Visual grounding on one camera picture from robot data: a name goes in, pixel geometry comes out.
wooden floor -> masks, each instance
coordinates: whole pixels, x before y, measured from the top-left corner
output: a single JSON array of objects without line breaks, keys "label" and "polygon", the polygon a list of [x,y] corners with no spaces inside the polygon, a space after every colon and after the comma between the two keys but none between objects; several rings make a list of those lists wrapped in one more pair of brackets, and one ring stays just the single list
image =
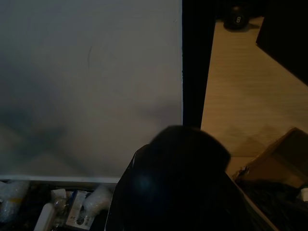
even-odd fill
[{"label": "wooden floor", "polygon": [[229,175],[290,128],[308,131],[308,87],[256,45],[258,32],[216,24],[202,129],[230,151]]}]

white wall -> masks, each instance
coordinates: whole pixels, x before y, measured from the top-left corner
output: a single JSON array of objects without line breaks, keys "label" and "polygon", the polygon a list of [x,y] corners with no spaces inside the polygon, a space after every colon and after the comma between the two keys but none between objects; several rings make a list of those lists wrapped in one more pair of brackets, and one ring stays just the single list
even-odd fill
[{"label": "white wall", "polygon": [[180,4],[0,1],[1,108],[65,129],[58,151],[0,174],[119,177],[138,148],[180,124]]}]

